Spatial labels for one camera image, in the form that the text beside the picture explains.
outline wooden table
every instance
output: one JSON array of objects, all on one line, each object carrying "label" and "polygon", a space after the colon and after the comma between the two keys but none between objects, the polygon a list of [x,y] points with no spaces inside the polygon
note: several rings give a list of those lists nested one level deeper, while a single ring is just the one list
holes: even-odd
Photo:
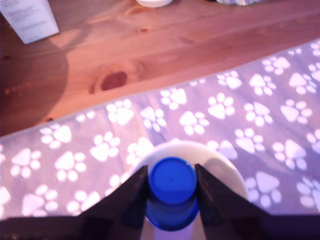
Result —
[{"label": "wooden table", "polygon": [[227,70],[320,37],[320,1],[247,7],[50,0],[60,34],[24,45],[1,26],[1,135]]}]

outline white box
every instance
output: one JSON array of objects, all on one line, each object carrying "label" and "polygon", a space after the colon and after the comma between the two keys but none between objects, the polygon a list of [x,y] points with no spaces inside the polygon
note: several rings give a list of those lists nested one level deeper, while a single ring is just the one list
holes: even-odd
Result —
[{"label": "white box", "polygon": [[59,33],[48,0],[0,0],[0,11],[25,44]]}]

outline paw print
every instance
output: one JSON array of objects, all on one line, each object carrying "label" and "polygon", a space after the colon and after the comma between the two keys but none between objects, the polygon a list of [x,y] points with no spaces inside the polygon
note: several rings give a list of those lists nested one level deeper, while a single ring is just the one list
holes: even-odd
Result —
[{"label": "paw print", "polygon": [[140,137],[138,143],[131,143],[127,150],[129,155],[126,158],[126,163],[128,165],[136,165],[143,157],[154,150],[154,146],[145,137]]},{"label": "paw print", "polygon": [[315,206],[320,212],[320,183],[316,180],[311,182],[306,177],[303,177],[302,181],[296,185],[296,189],[302,194],[300,203],[306,208]]},{"label": "paw print", "polygon": [[254,87],[254,92],[258,96],[261,96],[264,93],[268,96],[272,96],[273,90],[277,88],[276,85],[271,82],[271,77],[262,77],[260,74],[253,75],[249,84],[251,87]]},{"label": "paw print", "polygon": [[263,137],[255,135],[252,128],[247,128],[244,132],[241,129],[237,129],[234,133],[238,137],[235,140],[236,144],[248,153],[254,154],[256,151],[265,151],[265,147],[262,145]]},{"label": "paw print", "polygon": [[223,140],[220,145],[216,141],[208,141],[207,145],[210,149],[218,151],[229,160],[234,160],[238,157],[234,146],[228,140]]},{"label": "paw print", "polygon": [[281,193],[277,189],[280,185],[279,180],[265,172],[258,171],[255,178],[249,177],[245,180],[245,185],[249,192],[249,200],[255,202],[260,199],[260,204],[264,208],[270,207],[272,202],[278,204],[282,200]]},{"label": "paw print", "polygon": [[4,148],[3,148],[2,145],[0,144],[0,164],[1,164],[4,160],[6,160],[5,155],[2,154],[3,150],[4,150]]},{"label": "paw print", "polygon": [[312,110],[307,108],[305,101],[298,101],[295,104],[292,99],[288,99],[280,109],[285,118],[291,123],[297,121],[300,124],[307,124],[307,118],[312,115]]},{"label": "paw print", "polygon": [[209,107],[208,112],[210,115],[217,119],[225,119],[226,115],[231,116],[235,113],[234,99],[232,97],[226,97],[222,92],[218,93],[216,98],[211,96],[208,100]]},{"label": "paw print", "polygon": [[311,143],[312,149],[317,153],[320,154],[320,129],[314,131],[314,134],[308,133],[306,135],[306,139]]},{"label": "paw print", "polygon": [[82,123],[86,120],[86,118],[88,119],[94,119],[96,116],[95,111],[88,111],[86,114],[80,114],[78,116],[75,117],[75,119],[79,122]]},{"label": "paw print", "polygon": [[44,144],[49,144],[51,149],[59,148],[61,143],[70,143],[72,137],[70,128],[66,125],[60,126],[59,124],[42,128],[40,129],[40,133],[43,134],[41,141]]},{"label": "paw print", "polygon": [[269,59],[263,60],[262,64],[267,72],[274,72],[276,75],[281,75],[284,73],[284,69],[290,67],[290,63],[282,57],[271,57]]},{"label": "paw print", "polygon": [[312,81],[311,77],[307,74],[299,74],[295,72],[290,78],[289,85],[294,87],[296,92],[304,95],[308,92],[315,94],[317,85]]},{"label": "paw print", "polygon": [[193,114],[191,111],[186,111],[179,120],[180,124],[184,126],[184,131],[188,135],[204,134],[204,126],[209,125],[209,121],[205,119],[205,115],[202,112],[196,112]]},{"label": "paw print", "polygon": [[108,157],[114,158],[119,153],[120,138],[114,137],[110,131],[104,136],[96,135],[93,142],[95,146],[90,149],[90,153],[99,162],[105,162]]},{"label": "paw print", "polygon": [[83,163],[86,156],[82,152],[73,154],[71,151],[65,152],[55,162],[54,166],[58,170],[56,177],[63,182],[67,178],[75,182],[78,179],[78,173],[83,173],[87,170],[87,166]]},{"label": "paw print", "polygon": [[320,40],[310,44],[313,55],[320,56]]},{"label": "paw print", "polygon": [[247,111],[245,118],[248,122],[254,121],[258,127],[265,125],[265,122],[272,124],[274,121],[270,116],[270,110],[259,102],[246,103],[244,109]]},{"label": "paw print", "polygon": [[39,158],[40,151],[32,151],[24,148],[18,152],[12,159],[13,167],[10,170],[12,176],[16,177],[21,174],[25,179],[31,176],[31,169],[38,170],[40,168]]},{"label": "paw print", "polygon": [[320,82],[320,62],[317,62],[315,65],[310,64],[309,70],[311,71],[311,76]]},{"label": "paw print", "polygon": [[293,56],[293,55],[300,55],[302,53],[302,49],[301,48],[296,48],[296,49],[291,49],[288,51],[288,54]]},{"label": "paw print", "polygon": [[176,110],[179,105],[187,103],[187,96],[185,90],[182,88],[172,88],[170,90],[163,90],[160,92],[162,98],[161,102],[164,105],[168,105],[171,110]]},{"label": "paw print", "polygon": [[156,132],[160,132],[160,127],[167,125],[164,120],[164,111],[157,109],[154,111],[152,107],[147,107],[140,113],[144,117],[143,124],[147,129],[153,128]]},{"label": "paw print", "polygon": [[35,190],[35,194],[27,194],[23,197],[22,214],[34,217],[47,216],[47,212],[58,209],[57,197],[56,190],[49,189],[47,185],[41,185]]},{"label": "paw print", "polygon": [[11,195],[4,186],[0,186],[0,220],[5,214],[5,205],[10,202]]},{"label": "paw print", "polygon": [[100,201],[100,195],[96,191],[87,195],[85,191],[79,190],[75,192],[74,198],[75,200],[70,201],[66,205],[67,211],[73,216],[81,214],[81,212],[91,208]]},{"label": "paw print", "polygon": [[134,117],[134,112],[130,108],[131,101],[129,99],[107,105],[110,122],[118,123],[120,126],[126,125]]},{"label": "paw print", "polygon": [[197,86],[198,85],[198,83],[199,84],[204,84],[206,82],[206,79],[205,78],[202,78],[202,79],[200,79],[200,80],[198,80],[198,81],[192,81],[192,82],[190,82],[190,85],[191,86]]},{"label": "paw print", "polygon": [[237,89],[242,85],[236,71],[226,72],[223,75],[217,75],[218,83],[222,86],[228,86],[231,89]]},{"label": "paw print", "polygon": [[275,151],[275,159],[285,163],[288,168],[294,170],[297,166],[300,170],[307,169],[307,163],[304,160],[307,155],[306,151],[291,139],[285,141],[284,145],[280,142],[275,142],[272,148]]},{"label": "paw print", "polygon": [[121,177],[117,174],[114,174],[111,176],[110,180],[109,180],[109,184],[111,186],[111,188],[108,188],[104,195],[107,197],[110,194],[112,194],[121,184],[123,184],[125,181],[128,180],[129,178],[129,173],[124,173]]}]

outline white bottle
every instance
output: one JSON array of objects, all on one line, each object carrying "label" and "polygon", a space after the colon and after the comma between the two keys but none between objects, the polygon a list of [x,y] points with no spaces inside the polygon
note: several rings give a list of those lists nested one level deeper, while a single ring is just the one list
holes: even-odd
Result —
[{"label": "white bottle", "polygon": [[173,0],[136,0],[136,1],[142,6],[145,6],[148,8],[158,8],[158,7],[163,7],[165,5],[168,5]]}]

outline wood knot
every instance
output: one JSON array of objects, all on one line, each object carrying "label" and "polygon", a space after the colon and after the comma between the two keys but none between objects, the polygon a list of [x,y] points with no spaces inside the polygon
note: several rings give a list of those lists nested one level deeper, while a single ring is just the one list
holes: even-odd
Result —
[{"label": "wood knot", "polygon": [[144,27],[139,28],[139,29],[138,29],[138,32],[139,32],[139,33],[146,33],[146,32],[149,32],[149,30],[150,30],[150,29],[149,29],[148,27],[145,27],[145,26],[144,26]]},{"label": "wood knot", "polygon": [[3,60],[11,60],[12,57],[9,56],[9,55],[4,55],[4,56],[2,57],[2,59],[3,59]]},{"label": "wood knot", "polygon": [[113,72],[102,80],[100,87],[103,91],[122,87],[127,79],[128,75],[124,71]]}]

